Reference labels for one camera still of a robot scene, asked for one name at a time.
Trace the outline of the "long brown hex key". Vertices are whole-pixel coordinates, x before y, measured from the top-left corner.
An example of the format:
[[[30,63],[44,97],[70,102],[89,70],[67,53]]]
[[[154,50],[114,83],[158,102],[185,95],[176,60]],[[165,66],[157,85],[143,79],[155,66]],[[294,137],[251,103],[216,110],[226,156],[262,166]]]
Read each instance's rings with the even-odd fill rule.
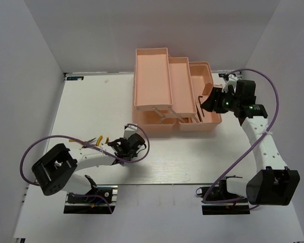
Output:
[[[199,95],[199,96],[198,96],[198,101],[199,101],[200,109],[201,109],[201,112],[202,112],[202,116],[205,117],[204,111],[203,111],[203,109],[202,109],[202,102],[201,102],[201,99],[202,99],[202,98],[203,98],[202,95]]]

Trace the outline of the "yellow needle-nose pliers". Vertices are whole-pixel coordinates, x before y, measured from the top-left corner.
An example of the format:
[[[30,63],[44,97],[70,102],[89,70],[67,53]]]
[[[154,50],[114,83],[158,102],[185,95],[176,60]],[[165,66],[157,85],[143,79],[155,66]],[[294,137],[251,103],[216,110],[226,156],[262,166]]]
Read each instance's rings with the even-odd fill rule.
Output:
[[[102,135],[100,135],[96,141],[96,146],[100,147],[104,144],[107,144],[109,142],[109,137],[104,138]]]

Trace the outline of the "pink plastic toolbox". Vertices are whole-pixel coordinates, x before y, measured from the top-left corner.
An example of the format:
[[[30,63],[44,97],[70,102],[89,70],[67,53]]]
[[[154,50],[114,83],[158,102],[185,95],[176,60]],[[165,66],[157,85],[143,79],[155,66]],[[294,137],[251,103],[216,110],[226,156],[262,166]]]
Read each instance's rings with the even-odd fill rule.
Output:
[[[136,49],[135,60],[132,119],[146,132],[211,132],[222,122],[215,112],[203,117],[198,101],[215,87],[208,62],[171,57],[167,48]],[[193,116],[200,123],[181,123]]]

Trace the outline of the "short-leg brown hex key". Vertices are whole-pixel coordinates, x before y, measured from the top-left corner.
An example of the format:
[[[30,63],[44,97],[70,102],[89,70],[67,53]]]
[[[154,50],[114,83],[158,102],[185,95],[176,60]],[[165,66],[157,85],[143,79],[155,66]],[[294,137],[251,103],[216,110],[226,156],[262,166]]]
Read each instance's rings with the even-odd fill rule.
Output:
[[[196,118],[195,116],[193,117],[187,117],[183,119],[183,122],[181,122],[183,124],[198,124],[200,123],[200,120],[198,118]]]

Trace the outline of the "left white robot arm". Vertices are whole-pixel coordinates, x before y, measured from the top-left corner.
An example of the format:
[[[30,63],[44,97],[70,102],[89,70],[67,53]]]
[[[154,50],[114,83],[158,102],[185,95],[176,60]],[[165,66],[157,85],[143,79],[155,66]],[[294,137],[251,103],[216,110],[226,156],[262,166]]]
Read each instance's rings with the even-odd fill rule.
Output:
[[[90,176],[80,176],[76,172],[133,162],[141,148],[146,149],[147,145],[138,133],[91,148],[69,149],[59,143],[32,166],[32,172],[45,196],[67,191],[91,202],[97,196],[94,181]]]

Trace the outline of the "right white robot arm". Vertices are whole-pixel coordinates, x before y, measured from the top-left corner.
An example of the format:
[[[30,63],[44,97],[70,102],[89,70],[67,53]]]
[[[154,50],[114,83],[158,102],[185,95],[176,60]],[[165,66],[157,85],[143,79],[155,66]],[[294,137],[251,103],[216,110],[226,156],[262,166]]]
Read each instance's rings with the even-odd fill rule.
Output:
[[[238,80],[225,88],[213,87],[201,108],[208,112],[231,111],[247,135],[256,163],[256,174],[250,179],[225,176],[219,183],[219,197],[225,201],[246,198],[252,205],[289,205],[300,181],[297,170],[291,170],[282,159],[268,128],[268,114],[256,103],[256,84]]]

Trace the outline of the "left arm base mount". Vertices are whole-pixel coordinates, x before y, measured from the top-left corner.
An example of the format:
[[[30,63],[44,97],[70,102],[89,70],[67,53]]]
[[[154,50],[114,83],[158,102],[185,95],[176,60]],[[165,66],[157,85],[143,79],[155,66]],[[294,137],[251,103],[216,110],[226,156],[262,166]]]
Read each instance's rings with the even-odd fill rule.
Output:
[[[118,196],[117,186],[97,186],[84,196],[67,194],[64,214],[110,215],[113,213]]]

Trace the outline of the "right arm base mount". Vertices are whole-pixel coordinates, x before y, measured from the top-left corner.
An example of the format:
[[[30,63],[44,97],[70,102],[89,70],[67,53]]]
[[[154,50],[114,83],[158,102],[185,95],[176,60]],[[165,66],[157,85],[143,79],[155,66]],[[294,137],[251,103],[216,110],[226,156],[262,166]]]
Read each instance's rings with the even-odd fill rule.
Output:
[[[215,186],[206,198],[209,203],[202,201],[202,215],[249,215],[250,207],[247,199],[237,200],[238,198],[238,195],[227,192],[224,186],[221,188]]]

